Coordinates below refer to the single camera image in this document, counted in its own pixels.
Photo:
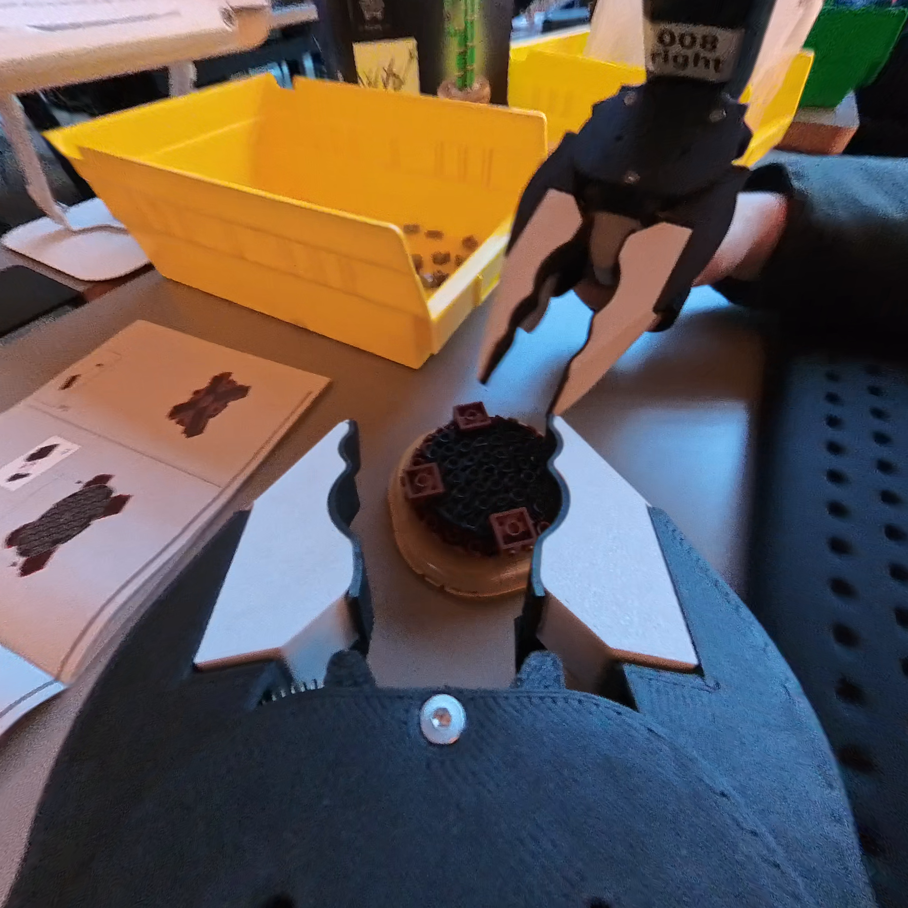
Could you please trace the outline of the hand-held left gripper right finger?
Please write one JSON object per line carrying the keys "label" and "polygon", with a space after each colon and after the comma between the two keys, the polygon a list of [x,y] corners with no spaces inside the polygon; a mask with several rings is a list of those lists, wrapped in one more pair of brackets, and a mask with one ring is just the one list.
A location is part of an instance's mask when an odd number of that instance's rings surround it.
{"label": "hand-held left gripper right finger", "polygon": [[547,650],[589,693],[615,664],[698,672],[649,502],[561,417],[546,441],[561,507],[533,549],[516,667]]}

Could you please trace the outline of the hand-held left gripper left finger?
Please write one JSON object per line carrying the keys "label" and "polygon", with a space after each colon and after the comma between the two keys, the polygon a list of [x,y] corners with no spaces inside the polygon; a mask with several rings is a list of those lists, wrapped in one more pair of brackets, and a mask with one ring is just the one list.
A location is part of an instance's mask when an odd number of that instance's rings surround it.
{"label": "hand-held left gripper left finger", "polygon": [[322,684],[335,653],[368,653],[373,609],[352,523],[358,426],[343,420],[252,505],[194,657],[213,671],[274,661]]}

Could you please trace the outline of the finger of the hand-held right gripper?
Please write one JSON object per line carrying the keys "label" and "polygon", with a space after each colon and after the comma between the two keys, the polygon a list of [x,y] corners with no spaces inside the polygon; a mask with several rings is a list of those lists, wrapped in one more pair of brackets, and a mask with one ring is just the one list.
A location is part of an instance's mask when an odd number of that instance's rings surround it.
{"label": "finger of the hand-held right gripper", "polygon": [[574,289],[593,316],[585,343],[570,359],[550,404],[551,415],[562,415],[580,401],[652,327],[656,304],[691,234],[669,222],[631,233],[618,254],[615,284],[583,279]]}
{"label": "finger of the hand-held right gripper", "polygon": [[538,321],[558,289],[578,281],[585,262],[585,222],[573,194],[548,190],[512,240],[483,334],[479,381],[488,383],[516,332]]}

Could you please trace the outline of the round toy brick model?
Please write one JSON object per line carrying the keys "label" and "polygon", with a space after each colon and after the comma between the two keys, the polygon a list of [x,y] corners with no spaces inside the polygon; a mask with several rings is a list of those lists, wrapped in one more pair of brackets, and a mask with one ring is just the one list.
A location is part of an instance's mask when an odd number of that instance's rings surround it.
{"label": "round toy brick model", "polygon": [[455,406],[405,449],[390,478],[392,535],[407,566],[454,596],[522,589],[566,502],[554,451],[552,437],[482,402]]}

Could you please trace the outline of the yellow plastic bin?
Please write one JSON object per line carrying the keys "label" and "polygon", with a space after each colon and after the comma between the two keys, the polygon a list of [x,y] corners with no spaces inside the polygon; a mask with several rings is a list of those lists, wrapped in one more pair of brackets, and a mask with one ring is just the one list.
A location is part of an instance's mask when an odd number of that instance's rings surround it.
{"label": "yellow plastic bin", "polygon": [[[600,61],[585,54],[587,27],[551,33],[511,46],[507,102],[513,108],[533,110],[547,118],[548,141],[553,149],[567,131],[578,131],[591,116],[592,106],[626,85],[644,81],[642,66]],[[752,132],[737,165],[753,166],[782,141],[800,107],[812,69],[813,51],[802,49],[789,63],[766,77],[762,85],[748,85],[742,96],[745,122]]]}
{"label": "yellow plastic bin", "polygon": [[[493,292],[546,117],[259,75],[47,131],[165,278],[418,369]],[[475,234],[427,293],[401,227]]]}

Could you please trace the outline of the person's right forearm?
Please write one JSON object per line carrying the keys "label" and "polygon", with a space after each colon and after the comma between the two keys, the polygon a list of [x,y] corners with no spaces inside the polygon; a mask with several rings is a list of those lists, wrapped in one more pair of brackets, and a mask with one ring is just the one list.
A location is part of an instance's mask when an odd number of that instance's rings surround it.
{"label": "person's right forearm", "polygon": [[715,286],[728,301],[805,327],[906,340],[907,161],[775,153],[740,192],[788,196],[759,276]]}

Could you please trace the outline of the person's right hand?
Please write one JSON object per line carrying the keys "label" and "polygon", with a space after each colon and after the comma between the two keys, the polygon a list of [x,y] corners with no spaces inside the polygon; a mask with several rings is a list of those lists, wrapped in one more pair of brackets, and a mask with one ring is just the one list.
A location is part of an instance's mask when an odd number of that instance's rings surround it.
{"label": "person's right hand", "polygon": [[694,287],[727,279],[755,280],[786,228],[789,198],[781,192],[742,192],[729,229]]}

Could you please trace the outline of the scattered loose toy bricks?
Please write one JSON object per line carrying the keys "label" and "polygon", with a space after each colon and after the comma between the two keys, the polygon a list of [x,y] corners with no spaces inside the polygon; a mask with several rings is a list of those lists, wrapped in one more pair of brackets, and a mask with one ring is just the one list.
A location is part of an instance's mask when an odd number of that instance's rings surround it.
{"label": "scattered loose toy bricks", "polygon": [[475,234],[447,233],[416,222],[401,227],[404,244],[422,288],[437,290],[479,248]]}

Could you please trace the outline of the brown cardboard box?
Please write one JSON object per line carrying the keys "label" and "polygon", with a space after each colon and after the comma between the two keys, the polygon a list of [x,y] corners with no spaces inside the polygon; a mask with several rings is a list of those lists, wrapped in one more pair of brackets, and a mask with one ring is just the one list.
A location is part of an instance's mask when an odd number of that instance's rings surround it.
{"label": "brown cardboard box", "polygon": [[[644,17],[641,1],[591,2],[591,30],[585,55],[605,62],[644,65]],[[771,97],[785,79],[823,7],[822,1],[779,1],[750,79],[750,102]]]}

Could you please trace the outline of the open instruction booklet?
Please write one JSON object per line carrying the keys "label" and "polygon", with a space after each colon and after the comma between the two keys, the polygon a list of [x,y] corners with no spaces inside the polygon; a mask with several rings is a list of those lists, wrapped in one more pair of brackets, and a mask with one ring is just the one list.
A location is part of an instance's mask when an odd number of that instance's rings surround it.
{"label": "open instruction booklet", "polygon": [[2,413],[2,733],[74,682],[330,383],[137,321]]}

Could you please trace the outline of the green box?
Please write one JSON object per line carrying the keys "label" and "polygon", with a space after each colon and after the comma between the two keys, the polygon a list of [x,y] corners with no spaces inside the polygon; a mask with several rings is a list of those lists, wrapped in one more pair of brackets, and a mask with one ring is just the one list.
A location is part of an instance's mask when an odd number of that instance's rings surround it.
{"label": "green box", "polygon": [[826,1],[803,42],[813,54],[801,107],[834,108],[880,74],[906,25],[906,2]]}

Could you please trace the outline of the black dotted mat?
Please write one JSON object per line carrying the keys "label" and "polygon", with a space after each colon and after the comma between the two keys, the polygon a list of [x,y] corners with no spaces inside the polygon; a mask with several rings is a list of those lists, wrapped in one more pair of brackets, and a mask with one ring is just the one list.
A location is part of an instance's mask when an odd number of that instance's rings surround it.
{"label": "black dotted mat", "polygon": [[906,392],[893,347],[774,350],[748,579],[831,745],[880,906],[907,905]]}

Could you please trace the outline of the black bamboo toy set box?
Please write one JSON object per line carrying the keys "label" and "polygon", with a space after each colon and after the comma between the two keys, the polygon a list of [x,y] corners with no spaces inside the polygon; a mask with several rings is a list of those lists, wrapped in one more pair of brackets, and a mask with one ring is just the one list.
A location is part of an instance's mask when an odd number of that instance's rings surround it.
{"label": "black bamboo toy set box", "polygon": [[505,106],[514,3],[317,1],[329,78]]}

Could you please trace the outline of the white stand base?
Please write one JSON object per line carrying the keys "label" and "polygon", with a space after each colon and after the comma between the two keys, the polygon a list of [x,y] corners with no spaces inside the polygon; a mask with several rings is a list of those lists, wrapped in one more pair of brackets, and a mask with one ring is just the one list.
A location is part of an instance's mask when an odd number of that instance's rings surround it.
{"label": "white stand base", "polygon": [[102,200],[69,207],[57,202],[16,97],[2,95],[1,114],[26,191],[43,215],[5,233],[6,249],[85,282],[116,280],[147,267],[142,247]]}

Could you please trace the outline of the beige side table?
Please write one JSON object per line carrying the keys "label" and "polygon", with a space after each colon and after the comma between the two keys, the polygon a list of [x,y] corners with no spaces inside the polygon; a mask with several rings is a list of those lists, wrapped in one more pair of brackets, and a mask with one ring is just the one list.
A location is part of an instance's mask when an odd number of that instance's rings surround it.
{"label": "beige side table", "polygon": [[279,2],[277,7],[271,3],[268,17],[240,13],[234,27],[197,35],[133,26],[2,36],[1,28],[2,94],[23,95],[247,51],[261,46],[273,30],[317,18],[312,2]]}

